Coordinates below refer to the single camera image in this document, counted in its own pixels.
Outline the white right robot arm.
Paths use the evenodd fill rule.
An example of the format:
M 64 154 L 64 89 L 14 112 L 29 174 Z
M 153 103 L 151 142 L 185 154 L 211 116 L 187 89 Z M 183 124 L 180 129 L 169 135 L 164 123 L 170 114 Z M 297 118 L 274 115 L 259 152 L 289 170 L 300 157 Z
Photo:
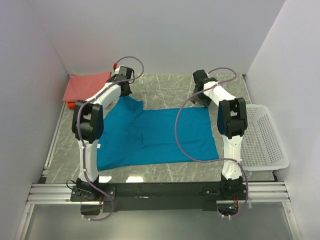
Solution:
M 204 107 L 213 102 L 218 108 L 216 125 L 223 139 L 224 157 L 219 193 L 222 198 L 230 200 L 246 190 L 239 165 L 242 140 L 248 127 L 246 101 L 229 93 L 203 69 L 192 75 L 195 88 L 191 102 Z

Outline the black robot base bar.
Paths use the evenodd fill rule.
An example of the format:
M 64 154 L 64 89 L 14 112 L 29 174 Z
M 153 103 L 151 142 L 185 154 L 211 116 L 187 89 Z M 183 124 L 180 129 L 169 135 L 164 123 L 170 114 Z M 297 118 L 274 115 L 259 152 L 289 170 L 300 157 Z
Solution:
M 103 212 L 148 210 L 216 211 L 219 201 L 244 200 L 247 187 L 223 185 L 218 181 L 207 182 L 136 182 L 100 183 L 98 187 L 108 196 L 96 190 L 80 190 L 74 186 L 72 203 L 102 205 Z

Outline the teal blue t shirt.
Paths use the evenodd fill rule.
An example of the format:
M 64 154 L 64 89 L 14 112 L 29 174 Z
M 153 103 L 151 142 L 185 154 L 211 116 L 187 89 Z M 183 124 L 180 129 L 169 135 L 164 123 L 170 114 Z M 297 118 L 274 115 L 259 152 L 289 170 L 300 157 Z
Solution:
M 218 159 L 209 111 L 204 107 L 145 110 L 121 97 L 104 118 L 97 169 Z

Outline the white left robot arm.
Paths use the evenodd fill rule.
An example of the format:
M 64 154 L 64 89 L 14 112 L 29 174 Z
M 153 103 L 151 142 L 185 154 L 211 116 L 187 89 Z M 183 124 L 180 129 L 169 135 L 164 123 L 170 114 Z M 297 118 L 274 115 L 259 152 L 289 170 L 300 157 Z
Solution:
M 73 191 L 88 201 L 94 201 L 101 195 L 98 187 L 97 150 L 104 130 L 104 110 L 117 98 L 132 93 L 130 83 L 135 77 L 135 71 L 117 64 L 113 68 L 114 75 L 93 96 L 77 100 L 73 112 L 71 131 L 77 139 L 80 153 L 80 172 Z

